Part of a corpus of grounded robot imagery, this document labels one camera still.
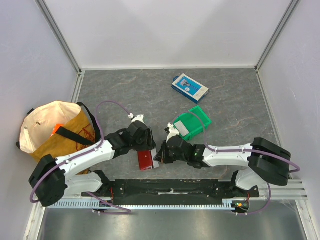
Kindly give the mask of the red card holder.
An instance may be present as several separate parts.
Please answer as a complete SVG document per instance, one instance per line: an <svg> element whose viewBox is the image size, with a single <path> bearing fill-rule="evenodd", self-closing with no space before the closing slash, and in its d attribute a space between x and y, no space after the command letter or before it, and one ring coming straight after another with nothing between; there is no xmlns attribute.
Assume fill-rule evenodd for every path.
<svg viewBox="0 0 320 240"><path fill-rule="evenodd" d="M154 168L152 153L150 150L138 151L138 163L141 171L150 170Z"/></svg>

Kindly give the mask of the white credit card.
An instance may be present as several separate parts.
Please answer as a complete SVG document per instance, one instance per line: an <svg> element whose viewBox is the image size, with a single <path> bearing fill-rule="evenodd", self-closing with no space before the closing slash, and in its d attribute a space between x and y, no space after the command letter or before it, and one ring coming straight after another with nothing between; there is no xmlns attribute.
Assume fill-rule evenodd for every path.
<svg viewBox="0 0 320 240"><path fill-rule="evenodd" d="M190 133L187 127L184 125L184 123L181 120L175 122L173 125L179 131L182 137L185 137Z"/></svg>

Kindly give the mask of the green plastic bin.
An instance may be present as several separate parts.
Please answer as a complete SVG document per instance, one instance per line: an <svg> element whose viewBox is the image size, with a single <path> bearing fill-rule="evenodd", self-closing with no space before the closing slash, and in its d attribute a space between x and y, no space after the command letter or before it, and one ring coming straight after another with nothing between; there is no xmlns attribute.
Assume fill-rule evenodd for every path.
<svg viewBox="0 0 320 240"><path fill-rule="evenodd" d="M204 124L205 129L207 129L208 126L212 123L212 120L206 115L206 113L203 111L203 109L200 106L197 105L197 106L191 108L189 111L200 118L200 120ZM174 121L174 123L178 122L178 121L182 121L183 124L186 126L186 128L189 130L189 134L185 137L182 137L180 134L180 136L185 141L192 140L196 135L198 135L204 131L201 122L193 114L183 113L183 114L179 115Z"/></svg>

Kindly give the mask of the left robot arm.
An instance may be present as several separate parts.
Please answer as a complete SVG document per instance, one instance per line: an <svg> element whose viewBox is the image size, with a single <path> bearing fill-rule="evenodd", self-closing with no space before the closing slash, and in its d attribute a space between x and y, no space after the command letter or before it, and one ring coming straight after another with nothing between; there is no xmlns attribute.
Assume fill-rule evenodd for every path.
<svg viewBox="0 0 320 240"><path fill-rule="evenodd" d="M39 161L29 178L30 201L49 207L64 196L96 193L106 196L110 184L101 174L81 172L102 162L128 154L131 150L151 151L156 147L152 129L141 121L110 133L98 143L78 152L54 158L48 154Z"/></svg>

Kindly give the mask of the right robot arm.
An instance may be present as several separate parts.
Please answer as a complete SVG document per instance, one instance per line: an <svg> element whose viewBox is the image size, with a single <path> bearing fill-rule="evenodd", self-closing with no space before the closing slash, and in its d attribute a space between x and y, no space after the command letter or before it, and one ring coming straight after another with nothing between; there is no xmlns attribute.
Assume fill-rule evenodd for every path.
<svg viewBox="0 0 320 240"><path fill-rule="evenodd" d="M264 182L286 186L291 153L261 137L245 145L217 147L192 145L177 135L163 141L154 160L162 164L182 161L195 169L219 166L242 168L235 171L229 184L230 193L240 197L253 186Z"/></svg>

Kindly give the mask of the blue white product box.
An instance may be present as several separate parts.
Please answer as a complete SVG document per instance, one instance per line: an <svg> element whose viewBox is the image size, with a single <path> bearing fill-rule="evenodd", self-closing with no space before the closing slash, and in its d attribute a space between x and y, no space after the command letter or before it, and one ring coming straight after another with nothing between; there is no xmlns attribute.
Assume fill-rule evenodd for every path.
<svg viewBox="0 0 320 240"><path fill-rule="evenodd" d="M173 78L171 87L195 104L198 104L209 93L208 87L184 73Z"/></svg>

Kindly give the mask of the orange item in bag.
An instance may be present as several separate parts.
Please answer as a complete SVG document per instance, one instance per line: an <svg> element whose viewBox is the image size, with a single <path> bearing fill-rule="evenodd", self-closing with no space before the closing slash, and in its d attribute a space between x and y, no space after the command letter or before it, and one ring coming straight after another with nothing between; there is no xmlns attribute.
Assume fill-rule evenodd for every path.
<svg viewBox="0 0 320 240"><path fill-rule="evenodd" d="M56 124L55 127L54 127L53 130L52 130L51 137L52 137L54 134L56 134L56 132L59 130L59 128L61 128L61 127L63 127L63 126L64 126L64 124L61 124L61 123Z"/></svg>

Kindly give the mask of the brown paper tote bag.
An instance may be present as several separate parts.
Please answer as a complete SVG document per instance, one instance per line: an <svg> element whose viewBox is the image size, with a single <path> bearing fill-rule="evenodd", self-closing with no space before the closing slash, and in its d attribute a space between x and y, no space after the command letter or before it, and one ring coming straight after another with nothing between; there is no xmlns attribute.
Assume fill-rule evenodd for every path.
<svg viewBox="0 0 320 240"><path fill-rule="evenodd" d="M56 124L63 127L51 137ZM46 155L54 158L70 155L100 139L96 118L82 102L56 100L28 112L16 145L38 163Z"/></svg>

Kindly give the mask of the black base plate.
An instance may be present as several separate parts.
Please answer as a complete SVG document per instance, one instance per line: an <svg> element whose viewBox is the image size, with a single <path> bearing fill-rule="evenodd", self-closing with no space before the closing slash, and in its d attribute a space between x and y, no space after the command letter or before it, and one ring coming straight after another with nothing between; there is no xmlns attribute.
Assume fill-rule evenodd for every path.
<svg viewBox="0 0 320 240"><path fill-rule="evenodd" d="M139 195L189 195L209 196L216 199L258 198L257 186L242 190L231 185L230 181L216 179L115 179L103 184L96 192L97 197L113 197L114 200L129 199Z"/></svg>

